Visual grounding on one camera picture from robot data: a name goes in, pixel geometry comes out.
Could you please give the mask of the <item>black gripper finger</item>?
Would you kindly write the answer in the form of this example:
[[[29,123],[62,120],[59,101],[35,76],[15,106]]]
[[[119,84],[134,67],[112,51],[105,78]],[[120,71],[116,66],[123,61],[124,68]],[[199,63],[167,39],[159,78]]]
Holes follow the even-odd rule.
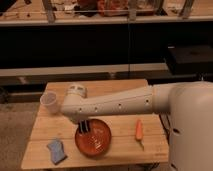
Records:
[[[84,130],[83,130],[83,122],[79,122],[79,123],[78,123],[78,130],[79,130],[79,133],[80,133],[80,134],[84,133]]]
[[[90,122],[89,122],[89,120],[86,120],[85,124],[86,124],[86,132],[90,132]]]

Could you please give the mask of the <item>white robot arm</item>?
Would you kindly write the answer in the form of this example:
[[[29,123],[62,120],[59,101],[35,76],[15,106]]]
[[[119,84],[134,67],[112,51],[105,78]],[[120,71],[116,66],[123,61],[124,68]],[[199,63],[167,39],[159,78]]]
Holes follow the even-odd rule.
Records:
[[[142,86],[88,98],[79,84],[69,86],[61,112],[74,123],[90,116],[168,114],[171,171],[213,171],[213,83],[179,82]]]

